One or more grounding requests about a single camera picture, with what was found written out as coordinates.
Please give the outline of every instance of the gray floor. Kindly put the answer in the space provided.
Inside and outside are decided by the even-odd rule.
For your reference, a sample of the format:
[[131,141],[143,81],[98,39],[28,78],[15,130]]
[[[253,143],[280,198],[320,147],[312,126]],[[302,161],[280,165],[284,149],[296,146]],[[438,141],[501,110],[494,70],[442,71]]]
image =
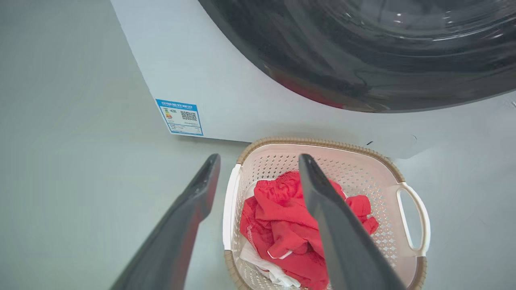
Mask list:
[[[513,112],[396,160],[430,215],[425,289],[516,288]],[[234,289],[222,206],[245,146],[167,133],[109,0],[0,2],[0,289],[108,289],[213,152],[186,289]]]

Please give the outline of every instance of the washing machine drum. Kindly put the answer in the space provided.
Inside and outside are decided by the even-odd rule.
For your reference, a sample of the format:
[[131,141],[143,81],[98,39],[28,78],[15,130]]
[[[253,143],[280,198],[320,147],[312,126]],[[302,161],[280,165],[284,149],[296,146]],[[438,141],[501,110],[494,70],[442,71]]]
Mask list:
[[516,88],[511,0],[199,0],[290,90],[330,106],[404,112]]

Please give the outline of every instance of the blue and white sticker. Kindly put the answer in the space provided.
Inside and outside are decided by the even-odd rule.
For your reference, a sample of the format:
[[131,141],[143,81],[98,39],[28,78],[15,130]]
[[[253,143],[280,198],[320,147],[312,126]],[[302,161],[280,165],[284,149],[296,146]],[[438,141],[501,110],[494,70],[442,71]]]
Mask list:
[[197,106],[156,99],[171,133],[203,136]]

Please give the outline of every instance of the laundry basket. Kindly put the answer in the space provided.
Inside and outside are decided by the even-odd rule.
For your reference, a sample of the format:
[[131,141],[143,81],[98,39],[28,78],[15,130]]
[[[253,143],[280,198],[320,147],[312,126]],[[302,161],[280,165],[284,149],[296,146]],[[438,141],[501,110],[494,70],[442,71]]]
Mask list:
[[[264,138],[249,145],[238,158],[228,183],[224,202],[223,243],[229,273],[238,289],[280,290],[268,278],[239,258],[245,237],[240,234],[244,201],[253,195],[258,180],[274,180],[298,170],[298,155],[308,153],[327,178],[342,186],[346,196],[366,195],[372,215],[380,226],[371,236],[385,258],[410,290],[422,289],[426,278],[426,251],[430,222],[425,206],[403,175],[387,158],[375,151],[344,143],[300,138]],[[422,242],[412,245],[400,192],[414,201],[422,225]]]

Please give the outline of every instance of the red clothing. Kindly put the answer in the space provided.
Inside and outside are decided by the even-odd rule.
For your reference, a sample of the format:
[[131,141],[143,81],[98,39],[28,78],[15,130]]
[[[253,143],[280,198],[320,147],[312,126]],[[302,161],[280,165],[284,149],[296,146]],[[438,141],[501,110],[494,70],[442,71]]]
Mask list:
[[[369,234],[378,228],[366,196],[346,199],[342,188],[330,181],[335,191],[358,216]],[[260,257],[281,267],[285,274],[314,290],[325,289],[329,278],[317,221],[308,212],[299,172],[291,171],[276,180],[261,180],[254,197],[245,200],[240,232]]]

